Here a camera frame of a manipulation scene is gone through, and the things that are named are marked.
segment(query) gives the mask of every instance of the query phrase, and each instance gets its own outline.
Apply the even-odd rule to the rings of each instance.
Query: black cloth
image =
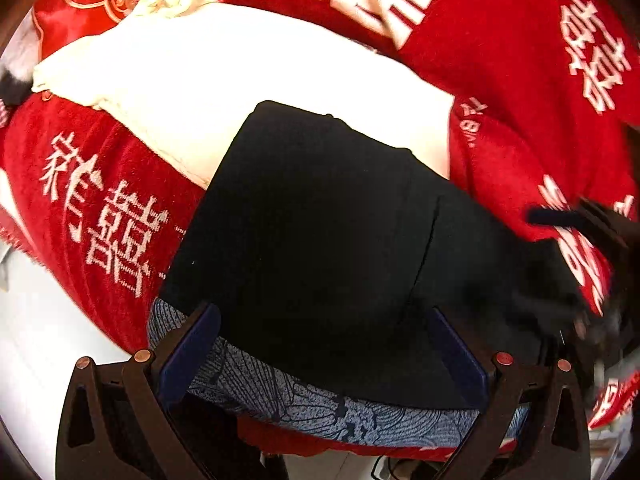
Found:
[[[428,309],[535,363],[584,307],[555,241],[520,240],[409,150],[271,102],[231,144],[160,297],[185,314],[216,304],[221,336],[310,384],[428,409],[475,407]],[[559,300],[564,314],[537,319]]]

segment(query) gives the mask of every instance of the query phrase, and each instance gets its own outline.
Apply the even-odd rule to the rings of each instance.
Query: round rivet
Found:
[[[150,357],[151,357],[151,352],[146,349],[138,350],[133,356],[133,358],[136,360],[137,363],[146,363],[147,361],[149,361]]]
[[[498,352],[495,355],[495,360],[502,366],[511,366],[513,364],[513,356],[508,352]]]
[[[79,370],[84,370],[90,363],[91,359],[89,359],[88,357],[81,357],[78,359],[78,361],[76,361],[76,368],[78,368]]]
[[[560,368],[563,372],[571,371],[571,363],[566,359],[560,359],[558,361],[558,368]]]

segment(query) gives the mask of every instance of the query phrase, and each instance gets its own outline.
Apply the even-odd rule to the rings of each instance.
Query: white garment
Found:
[[[43,90],[106,110],[204,188],[265,100],[331,114],[449,176],[451,95],[354,41],[264,10],[140,0],[115,28],[40,63],[33,91]]]

